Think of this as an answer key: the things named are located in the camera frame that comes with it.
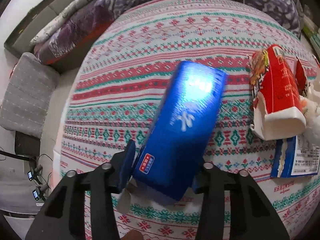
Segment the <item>person's hand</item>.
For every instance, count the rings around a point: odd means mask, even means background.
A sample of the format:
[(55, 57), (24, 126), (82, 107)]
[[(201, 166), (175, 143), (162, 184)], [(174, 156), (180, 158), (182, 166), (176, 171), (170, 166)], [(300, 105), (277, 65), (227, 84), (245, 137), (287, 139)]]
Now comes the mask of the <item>person's hand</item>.
[(130, 230), (121, 240), (143, 240), (143, 235), (137, 230)]

